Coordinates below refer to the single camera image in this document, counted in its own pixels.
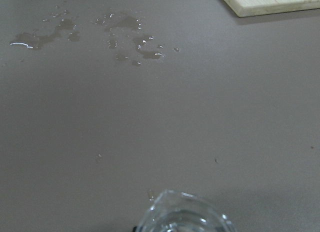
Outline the clear glass cup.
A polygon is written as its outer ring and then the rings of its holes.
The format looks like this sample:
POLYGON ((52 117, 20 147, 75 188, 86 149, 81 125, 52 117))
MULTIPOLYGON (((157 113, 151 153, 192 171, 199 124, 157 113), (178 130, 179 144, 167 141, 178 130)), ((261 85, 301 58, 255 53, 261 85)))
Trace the clear glass cup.
POLYGON ((199 195, 165 190, 154 199, 134 232, 237 232, 229 217, 199 195))

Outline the bamboo cutting board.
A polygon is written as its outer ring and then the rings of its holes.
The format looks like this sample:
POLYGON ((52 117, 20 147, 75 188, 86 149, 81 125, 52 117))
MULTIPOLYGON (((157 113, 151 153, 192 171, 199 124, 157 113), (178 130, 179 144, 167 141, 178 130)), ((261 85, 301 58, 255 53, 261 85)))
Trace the bamboo cutting board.
POLYGON ((318 9, 320 0, 224 0, 240 17, 318 9))

